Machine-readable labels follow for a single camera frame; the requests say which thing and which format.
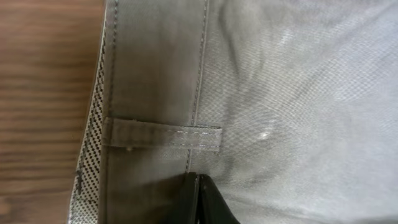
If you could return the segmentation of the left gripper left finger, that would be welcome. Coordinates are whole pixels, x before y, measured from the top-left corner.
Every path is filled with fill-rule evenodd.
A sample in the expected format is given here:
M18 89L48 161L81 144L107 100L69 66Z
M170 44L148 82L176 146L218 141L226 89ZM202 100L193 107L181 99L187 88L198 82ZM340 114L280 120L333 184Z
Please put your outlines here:
M197 224L199 176L195 172L187 174L171 209L161 224Z

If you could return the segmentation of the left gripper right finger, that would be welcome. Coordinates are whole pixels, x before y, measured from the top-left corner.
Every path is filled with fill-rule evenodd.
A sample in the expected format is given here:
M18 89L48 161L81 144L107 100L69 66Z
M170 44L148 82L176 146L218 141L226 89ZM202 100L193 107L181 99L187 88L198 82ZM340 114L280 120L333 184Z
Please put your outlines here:
M199 175L198 223L240 224L209 175Z

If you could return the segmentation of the grey shorts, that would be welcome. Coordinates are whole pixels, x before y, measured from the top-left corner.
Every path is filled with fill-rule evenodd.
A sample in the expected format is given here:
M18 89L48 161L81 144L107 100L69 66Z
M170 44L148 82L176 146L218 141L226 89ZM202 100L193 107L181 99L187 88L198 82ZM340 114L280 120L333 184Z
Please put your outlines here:
M397 222L396 1L106 2L68 223Z

